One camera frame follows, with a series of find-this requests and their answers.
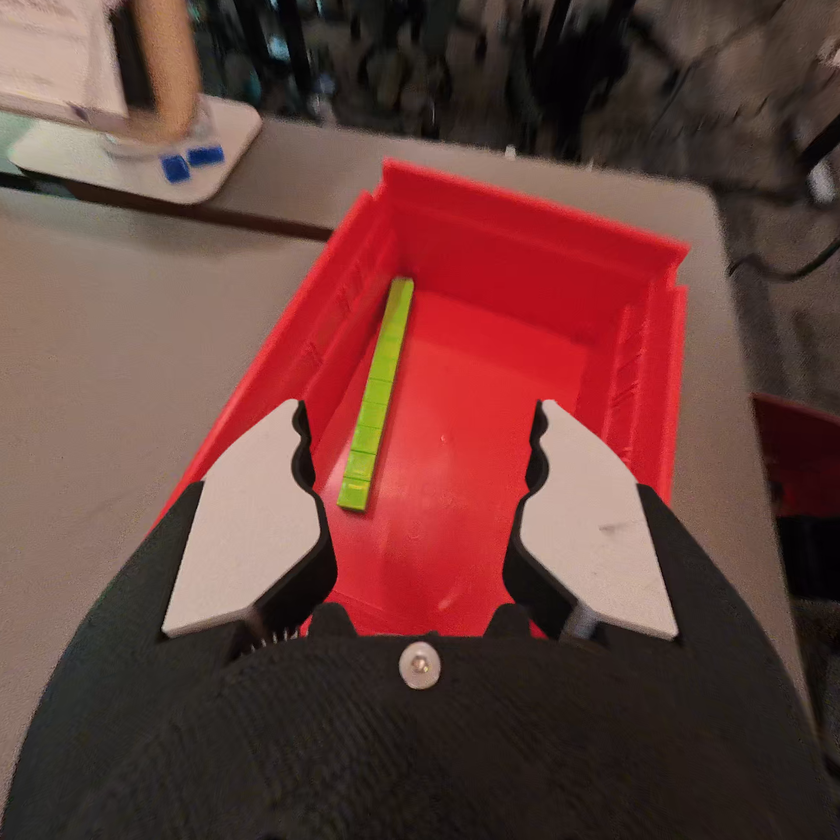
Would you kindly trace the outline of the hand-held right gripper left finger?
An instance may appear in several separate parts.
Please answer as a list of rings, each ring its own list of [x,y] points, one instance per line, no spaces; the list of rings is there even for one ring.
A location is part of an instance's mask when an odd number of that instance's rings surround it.
[[[338,563],[314,489],[311,442],[305,403],[292,398],[206,472],[164,614],[165,636],[227,623],[279,636],[301,628],[326,601]]]

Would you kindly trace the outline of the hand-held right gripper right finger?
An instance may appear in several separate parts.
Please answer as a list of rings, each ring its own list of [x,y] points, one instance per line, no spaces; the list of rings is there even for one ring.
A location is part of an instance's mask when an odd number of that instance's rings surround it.
[[[666,642],[679,634],[639,486],[599,437],[553,400],[529,436],[527,492],[502,566],[512,600],[549,638],[602,625]]]

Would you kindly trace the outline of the long green plastic bar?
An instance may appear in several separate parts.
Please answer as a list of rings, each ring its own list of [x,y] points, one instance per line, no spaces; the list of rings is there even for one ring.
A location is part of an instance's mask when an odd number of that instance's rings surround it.
[[[413,294],[412,279],[392,281],[337,497],[338,506],[346,511],[362,513],[368,506]]]

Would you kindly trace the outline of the red plastic bin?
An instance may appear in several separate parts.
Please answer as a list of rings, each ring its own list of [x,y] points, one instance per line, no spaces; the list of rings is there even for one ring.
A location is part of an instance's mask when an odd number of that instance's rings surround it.
[[[167,506],[283,402],[305,403],[340,604],[362,635],[479,636],[499,605],[529,436],[553,400],[669,493],[689,247],[400,161],[310,269]],[[392,281],[414,281],[364,512],[337,504]]]

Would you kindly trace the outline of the red chair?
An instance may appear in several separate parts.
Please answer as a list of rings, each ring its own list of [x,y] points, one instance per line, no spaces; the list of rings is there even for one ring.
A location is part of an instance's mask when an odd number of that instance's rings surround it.
[[[839,416],[752,394],[765,471],[779,517],[839,516]]]

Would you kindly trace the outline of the white base board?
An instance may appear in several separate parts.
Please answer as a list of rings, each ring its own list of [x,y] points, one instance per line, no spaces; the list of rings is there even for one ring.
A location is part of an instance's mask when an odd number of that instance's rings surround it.
[[[89,129],[35,120],[11,144],[7,158],[23,172],[191,206],[218,194],[262,123],[257,110],[246,103],[203,96],[191,135],[174,145],[140,146]],[[188,178],[169,182],[163,159],[179,155],[189,162],[190,152],[198,149],[220,149],[222,159],[197,167],[189,163]]]

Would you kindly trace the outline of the printed instruction sheet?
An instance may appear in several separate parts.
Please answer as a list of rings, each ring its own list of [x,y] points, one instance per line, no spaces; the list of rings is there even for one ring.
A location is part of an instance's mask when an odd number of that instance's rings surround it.
[[[126,120],[111,20],[122,5],[2,1],[1,110],[99,128]]]

